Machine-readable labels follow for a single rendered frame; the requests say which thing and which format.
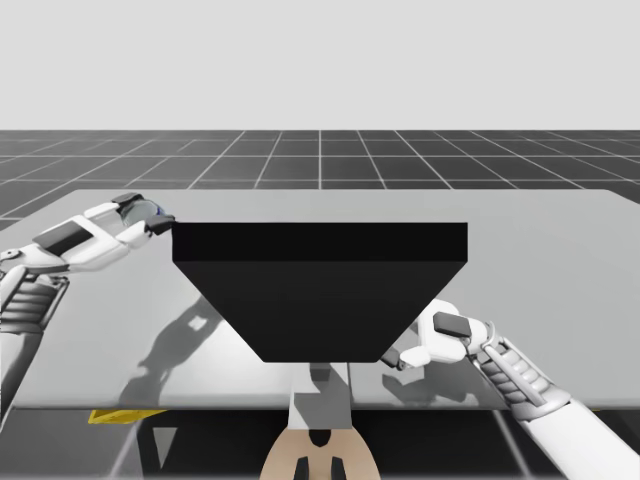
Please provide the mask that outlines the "tan robot part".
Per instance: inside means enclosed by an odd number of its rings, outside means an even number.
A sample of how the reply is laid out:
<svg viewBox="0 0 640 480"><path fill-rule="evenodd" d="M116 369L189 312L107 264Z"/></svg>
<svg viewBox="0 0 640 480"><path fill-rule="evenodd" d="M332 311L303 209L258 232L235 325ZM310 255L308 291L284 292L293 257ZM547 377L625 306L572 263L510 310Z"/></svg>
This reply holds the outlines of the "tan robot part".
<svg viewBox="0 0 640 480"><path fill-rule="evenodd" d="M312 431L285 428L271 447L259 480L294 480L298 461L308 460L308 480L333 480L333 459L342 461L346 480L381 480L374 457L355 429L329 430L325 445L312 440Z"/></svg>

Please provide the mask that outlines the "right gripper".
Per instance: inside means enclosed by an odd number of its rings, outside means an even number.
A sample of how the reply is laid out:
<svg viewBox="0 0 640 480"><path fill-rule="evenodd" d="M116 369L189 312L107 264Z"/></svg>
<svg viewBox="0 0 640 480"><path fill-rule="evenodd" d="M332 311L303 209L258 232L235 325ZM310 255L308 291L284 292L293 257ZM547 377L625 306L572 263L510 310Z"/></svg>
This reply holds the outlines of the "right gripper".
<svg viewBox="0 0 640 480"><path fill-rule="evenodd" d="M463 316L452 304L434 299L417 318L419 345L403 351L390 347L380 358L398 371L421 368L429 363L452 364L477 355L494 339L494 327Z"/></svg>

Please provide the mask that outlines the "black screen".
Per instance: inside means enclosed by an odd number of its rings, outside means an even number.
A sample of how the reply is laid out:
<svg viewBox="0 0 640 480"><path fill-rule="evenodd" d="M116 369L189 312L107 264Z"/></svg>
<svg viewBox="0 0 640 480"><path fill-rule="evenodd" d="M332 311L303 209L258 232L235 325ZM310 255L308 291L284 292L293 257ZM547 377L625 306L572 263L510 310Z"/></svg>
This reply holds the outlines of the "black screen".
<svg viewBox="0 0 640 480"><path fill-rule="evenodd" d="M172 259L262 361L373 363L468 240L462 222L179 222Z"/></svg>

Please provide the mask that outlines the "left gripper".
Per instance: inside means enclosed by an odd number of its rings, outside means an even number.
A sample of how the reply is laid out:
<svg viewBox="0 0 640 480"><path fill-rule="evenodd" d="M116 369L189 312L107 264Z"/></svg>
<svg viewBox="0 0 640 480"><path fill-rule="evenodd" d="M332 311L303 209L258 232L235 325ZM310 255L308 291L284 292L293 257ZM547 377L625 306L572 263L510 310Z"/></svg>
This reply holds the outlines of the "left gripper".
<svg viewBox="0 0 640 480"><path fill-rule="evenodd" d="M125 193L41 232L32 239L31 271L62 274L102 270L125 258L129 249L141 248L153 236L173 227L173 215L155 215L125 229L121 218L142 200L140 193Z"/></svg>

